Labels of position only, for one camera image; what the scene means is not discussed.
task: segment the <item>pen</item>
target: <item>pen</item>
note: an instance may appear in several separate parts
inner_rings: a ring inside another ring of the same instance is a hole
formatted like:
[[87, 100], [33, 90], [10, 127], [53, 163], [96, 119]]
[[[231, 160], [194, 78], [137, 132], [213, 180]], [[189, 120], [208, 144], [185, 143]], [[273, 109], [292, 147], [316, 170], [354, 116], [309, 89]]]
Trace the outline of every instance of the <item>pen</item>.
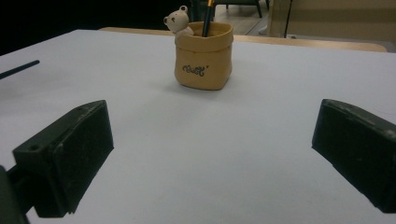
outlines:
[[207, 9], [204, 20], [204, 30], [202, 31], [203, 37], [207, 37], [207, 32], [209, 31], [209, 25], [212, 17], [212, 7], [213, 7], [213, 0], [207, 0]]
[[39, 60], [35, 60], [35, 61], [30, 62], [30, 63], [26, 63], [26, 64], [21, 65], [19, 67], [16, 67], [16, 68], [13, 68], [11, 70], [8, 70], [8, 71], [0, 74], [0, 79], [5, 78], [5, 77], [9, 77], [9, 76], [11, 76], [11, 75], [13, 75], [15, 73], [18, 73], [18, 72], [20, 72], [20, 71], [22, 71], [22, 70], [24, 70], [26, 68], [32, 67], [33, 65], [36, 65], [38, 63], [40, 63], [40, 61]]

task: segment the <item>wall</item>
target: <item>wall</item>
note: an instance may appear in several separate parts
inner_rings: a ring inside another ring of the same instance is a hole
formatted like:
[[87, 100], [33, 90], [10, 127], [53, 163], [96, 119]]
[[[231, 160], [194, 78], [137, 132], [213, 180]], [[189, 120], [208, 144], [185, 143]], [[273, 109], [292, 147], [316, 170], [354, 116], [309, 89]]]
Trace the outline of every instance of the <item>wall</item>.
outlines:
[[[290, 0], [272, 0], [269, 36], [283, 36]], [[396, 41], [396, 0], [293, 0], [290, 35]]]

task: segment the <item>beige ceramic cup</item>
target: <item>beige ceramic cup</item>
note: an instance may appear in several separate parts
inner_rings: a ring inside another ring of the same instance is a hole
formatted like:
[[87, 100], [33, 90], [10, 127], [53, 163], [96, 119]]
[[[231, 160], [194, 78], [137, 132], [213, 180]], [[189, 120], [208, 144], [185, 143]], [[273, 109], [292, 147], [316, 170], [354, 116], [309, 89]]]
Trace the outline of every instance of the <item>beige ceramic cup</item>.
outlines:
[[233, 27], [210, 22], [207, 37], [201, 37], [204, 23], [191, 22], [194, 35], [182, 35], [176, 44], [176, 80], [199, 90], [221, 90], [232, 70]]

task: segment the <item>bear figurine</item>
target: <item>bear figurine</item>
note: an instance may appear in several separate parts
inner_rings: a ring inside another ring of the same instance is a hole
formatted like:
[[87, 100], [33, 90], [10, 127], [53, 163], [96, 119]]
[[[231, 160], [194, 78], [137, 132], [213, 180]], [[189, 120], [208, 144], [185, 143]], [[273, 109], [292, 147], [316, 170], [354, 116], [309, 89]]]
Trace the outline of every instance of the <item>bear figurine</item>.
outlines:
[[169, 16], [163, 18], [163, 23], [172, 33], [175, 34], [175, 40], [181, 35], [193, 35], [194, 31], [189, 26], [188, 8], [181, 6], [178, 11], [174, 11]]

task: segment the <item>floor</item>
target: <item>floor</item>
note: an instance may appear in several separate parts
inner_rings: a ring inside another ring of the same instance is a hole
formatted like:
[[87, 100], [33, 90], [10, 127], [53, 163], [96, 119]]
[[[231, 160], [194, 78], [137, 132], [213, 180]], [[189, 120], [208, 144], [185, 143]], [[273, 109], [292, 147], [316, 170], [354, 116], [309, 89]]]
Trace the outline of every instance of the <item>floor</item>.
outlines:
[[[262, 9], [262, 18], [259, 17], [259, 13], [255, 6], [217, 6], [216, 16], [214, 21], [228, 22], [233, 26], [233, 33], [235, 35], [255, 35], [255, 36], [266, 36], [259, 34], [259, 30], [263, 28], [268, 22], [268, 10], [265, 5], [265, 1], [260, 1]], [[304, 35], [293, 35], [299, 39], [317, 39], [317, 40], [331, 40], [331, 41], [348, 41], [348, 42], [361, 42], [361, 40], [355, 39], [343, 39], [343, 38], [329, 38], [323, 36], [304, 36]], [[396, 42], [385, 42], [385, 41], [364, 41], [367, 43], [375, 43], [384, 46], [388, 52], [396, 53]]]

